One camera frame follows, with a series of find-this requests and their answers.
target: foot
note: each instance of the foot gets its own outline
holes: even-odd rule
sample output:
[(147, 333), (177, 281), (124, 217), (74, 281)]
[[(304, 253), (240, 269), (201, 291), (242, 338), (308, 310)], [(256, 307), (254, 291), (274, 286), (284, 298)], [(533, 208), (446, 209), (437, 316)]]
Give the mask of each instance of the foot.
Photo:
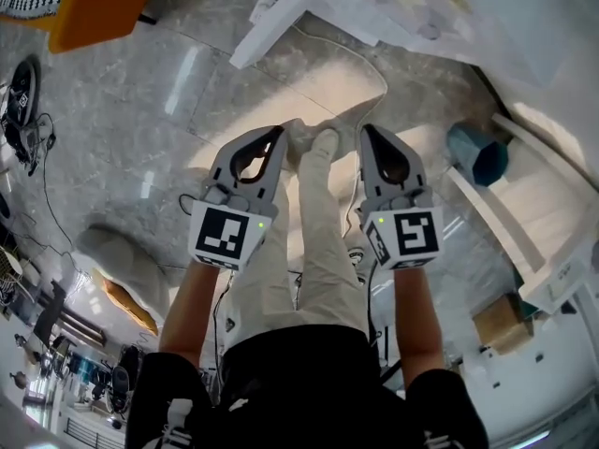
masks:
[(327, 155), (330, 161), (333, 160), (335, 154), (337, 153), (337, 148), (339, 147), (339, 134), (329, 128), (327, 130), (323, 130), (314, 140), (312, 144), (313, 152), (323, 152)]

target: marble floor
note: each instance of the marble floor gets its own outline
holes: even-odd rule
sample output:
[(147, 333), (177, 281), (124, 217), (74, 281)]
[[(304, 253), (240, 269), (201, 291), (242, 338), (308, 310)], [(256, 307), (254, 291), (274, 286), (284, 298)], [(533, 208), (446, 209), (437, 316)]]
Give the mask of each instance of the marble floor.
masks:
[[(252, 128), (285, 123), (303, 150), (320, 128), (336, 127), (346, 156), (335, 163), (330, 188), (344, 212), (354, 183), (354, 127), (385, 90), (354, 54), (294, 30), (257, 65), (231, 66), (255, 2), (151, 0), (146, 13), (157, 26), (139, 23), (128, 37), (59, 55), (48, 53), (44, 33), (0, 22), (0, 82), (30, 53), (41, 63), (39, 111), (52, 116), (58, 138), (47, 161), (47, 189), (61, 226), (72, 239), (92, 224), (124, 233), (162, 265), (171, 296), (189, 260), (189, 220), (178, 196), (197, 193), (220, 146)], [(487, 128), (496, 110), (492, 98), (467, 65), (386, 45), (366, 47), (309, 16), (299, 26), (363, 55), (385, 78), (388, 93), (368, 121), (414, 146), (446, 221), (460, 218), (448, 239), (452, 251), (431, 266), (431, 287), (448, 342), (465, 333), (472, 339), (472, 328), (456, 322), (513, 283), (497, 242), (444, 177), (445, 134), (462, 120)], [(13, 231), (59, 253), (71, 249), (46, 205), (41, 169), (28, 178), (14, 166), (0, 184), (17, 212)], [(301, 268), (296, 183), (289, 193), (290, 267)], [(350, 234), (350, 240), (357, 237)], [(86, 283), (73, 282), (68, 255), (19, 241), (45, 276), (68, 286), (68, 304), (76, 311), (113, 340), (139, 339), (139, 329), (99, 292), (94, 297), (102, 311), (93, 311), (91, 294), (76, 289)]]

